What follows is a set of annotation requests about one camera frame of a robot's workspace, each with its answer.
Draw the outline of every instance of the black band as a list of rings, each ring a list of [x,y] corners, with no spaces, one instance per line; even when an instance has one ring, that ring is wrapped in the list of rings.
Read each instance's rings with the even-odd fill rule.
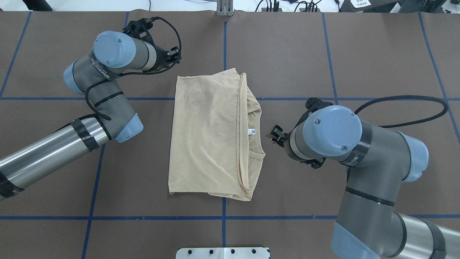
[[[118,93],[111,94],[111,95],[105,97],[104,99],[98,101],[97,103],[95,103],[95,104],[94,104],[94,108],[96,108],[96,107],[98,107],[99,105],[101,105],[101,104],[107,102],[108,100],[110,100],[110,99],[112,99],[112,98],[114,98],[114,97],[116,97],[116,96],[118,96],[118,95],[122,95],[122,94],[123,94],[122,91],[120,91],[120,92],[118,92]]]
[[[90,51],[88,56],[89,56],[89,60],[91,61],[91,64],[94,66],[94,68],[97,71],[99,71],[99,73],[101,73],[104,76],[105,79],[107,79],[109,81],[115,81],[115,80],[117,80],[118,78],[121,77],[121,76],[113,73],[109,69],[107,69],[107,67],[105,65],[103,65],[101,62],[99,62],[99,60],[94,55],[93,51]]]
[[[355,167],[364,158],[364,156],[368,153],[369,148],[371,147],[372,125],[364,121],[361,121],[361,124],[361,139],[349,157],[345,161],[341,162],[342,165]]]
[[[75,132],[81,138],[89,151],[94,151],[99,148],[96,139],[89,134],[88,130],[79,119],[70,122],[70,125],[74,128]]]
[[[363,197],[365,199],[372,200],[372,201],[375,201],[377,203],[381,203],[383,205],[387,205],[387,206],[391,206],[391,207],[395,206],[395,202],[393,202],[393,201],[389,201],[389,200],[385,200],[385,199],[382,199],[382,198],[379,198],[379,197],[375,197],[373,195],[370,195],[370,194],[367,194],[367,193],[364,193],[364,192],[360,192],[360,191],[352,189],[350,187],[346,187],[345,191],[349,192],[351,194],[354,194],[354,195],[358,195],[359,197]]]
[[[425,222],[428,228],[433,235],[433,253],[431,254],[429,259],[445,259],[446,258],[446,240],[444,239],[444,235],[433,222],[428,220],[420,219],[421,221]]]
[[[0,172],[0,195],[4,198],[10,198],[15,195],[18,195],[20,192],[24,191],[24,189],[19,188],[18,186],[14,185],[6,176],[4,176]]]
[[[404,222],[404,219],[398,214],[396,213],[396,216],[398,216],[399,218],[399,221],[401,221],[401,226],[402,226],[402,241],[401,241],[401,245],[399,246],[399,249],[398,251],[396,251],[396,253],[394,253],[392,256],[389,256],[388,258],[392,258],[392,257],[396,257],[398,256],[404,249],[404,247],[406,246],[406,241],[407,241],[407,228],[406,228],[406,223]]]

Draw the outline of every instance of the white metal bracket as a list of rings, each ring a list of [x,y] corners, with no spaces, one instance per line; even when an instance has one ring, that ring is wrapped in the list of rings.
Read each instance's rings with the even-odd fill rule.
[[[233,0],[217,0],[217,16],[233,16]]]
[[[265,247],[209,247],[181,248],[176,259],[270,259]]]

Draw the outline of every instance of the blue grid line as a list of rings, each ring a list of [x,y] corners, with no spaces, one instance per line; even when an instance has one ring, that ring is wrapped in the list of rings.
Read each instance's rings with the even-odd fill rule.
[[[0,220],[88,220],[87,216],[0,216]]]
[[[0,89],[0,98],[3,95],[3,92],[5,91],[6,83],[8,82],[8,78],[10,77],[11,69],[13,68],[14,60],[16,59],[16,55],[19,51],[19,47],[21,46],[21,42],[23,41],[24,34],[26,33],[27,25],[29,24],[30,17],[32,16],[32,12],[29,12],[26,23],[24,24],[23,31],[21,33],[21,36],[19,37],[19,41],[17,42],[16,49],[14,50],[13,58],[11,59],[10,66],[8,67],[8,71],[6,72],[5,80],[3,81],[3,85]]]
[[[409,215],[414,218],[460,218],[459,214],[443,214],[443,215]]]
[[[126,12],[125,27],[126,27],[126,25],[128,25],[128,19],[129,19],[129,11]]]
[[[460,218],[460,214],[413,214],[415,218]],[[222,220],[223,216],[93,216],[91,220]],[[0,216],[0,220],[89,220],[87,216]],[[225,216],[225,220],[330,220],[335,215]]]
[[[227,198],[222,197],[222,247],[227,247]]]
[[[224,22],[224,70],[227,70],[227,22]]]
[[[423,25],[422,14],[419,12],[419,20],[420,26],[422,27],[423,38],[425,39],[426,49],[428,50],[428,54],[430,55],[431,62],[433,63],[434,72],[436,73],[436,78],[439,83],[439,87],[441,88],[441,92],[443,93],[443,97],[445,100],[448,100],[446,91],[444,90],[443,82],[441,81],[441,77],[439,76],[439,71],[437,70],[436,62],[434,61],[433,53],[431,52],[430,44],[428,42],[428,38],[426,37],[425,26]],[[454,127],[455,135],[457,136],[457,141],[460,144],[460,134],[457,128],[457,124],[455,123],[454,115],[452,111],[449,109],[449,116],[450,120],[452,121],[452,125]]]
[[[222,216],[93,216],[93,220],[222,220]]]
[[[227,70],[227,22],[224,22],[224,71]],[[227,199],[222,197],[222,247],[227,246]]]
[[[148,101],[174,101],[174,97],[127,97],[128,100],[148,100]]]
[[[0,100],[84,100],[83,97],[1,97]]]
[[[102,145],[101,154],[99,156],[98,171],[96,173],[96,180],[94,181],[94,189],[92,191],[91,208],[89,211],[88,225],[86,227],[85,242],[83,244],[83,251],[81,253],[81,259],[85,259],[86,249],[88,248],[89,234],[91,231],[91,223],[92,223],[92,215],[94,213],[94,204],[96,203],[96,194],[98,193],[99,177],[101,175],[102,157],[104,156],[104,151],[105,151],[105,144]]]
[[[174,101],[174,97],[127,97],[128,100],[150,100],[150,101]],[[306,101],[309,97],[257,97],[259,101]],[[321,100],[333,101],[336,98],[331,97],[319,97]],[[371,101],[380,97],[375,98],[358,98],[358,97],[338,97],[337,101]],[[84,100],[83,97],[0,97],[0,100]],[[460,98],[443,98],[447,101],[460,101]],[[401,99],[395,101],[428,101],[428,100],[415,100],[415,99]]]
[[[296,219],[337,219],[333,215],[306,216],[227,216],[227,220],[296,220]]]
[[[332,58],[331,58],[331,50],[329,48],[329,39],[328,39],[328,29],[326,27],[326,17],[324,13],[322,15],[322,26],[324,28],[324,38],[326,39],[326,49],[328,51],[328,60],[329,60],[329,69],[331,70],[331,80],[332,80],[332,90],[334,91],[334,100],[335,104],[339,104],[339,99],[337,98],[337,89],[335,88],[335,77],[334,77],[334,69],[332,69]]]

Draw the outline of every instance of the folded t-shirt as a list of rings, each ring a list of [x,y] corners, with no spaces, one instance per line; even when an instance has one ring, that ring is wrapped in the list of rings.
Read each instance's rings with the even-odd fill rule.
[[[172,120],[169,191],[251,200],[265,156],[262,111],[246,74],[178,77]]]

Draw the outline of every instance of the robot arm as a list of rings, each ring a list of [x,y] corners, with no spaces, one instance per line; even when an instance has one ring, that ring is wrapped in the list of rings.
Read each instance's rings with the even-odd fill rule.
[[[417,180],[428,165],[423,142],[359,119],[349,108],[318,105],[288,134],[275,126],[267,136],[300,162],[325,158],[351,167],[331,246],[342,259],[460,258],[460,233],[394,212],[401,182]]]
[[[131,21],[121,32],[99,34],[89,54],[72,63],[64,81],[85,95],[95,114],[81,117],[44,139],[0,160],[0,200],[12,197],[80,156],[98,149],[112,138],[122,143],[144,126],[116,80],[124,75],[158,74],[179,63],[179,47],[164,51],[155,45],[149,29],[160,17]]]

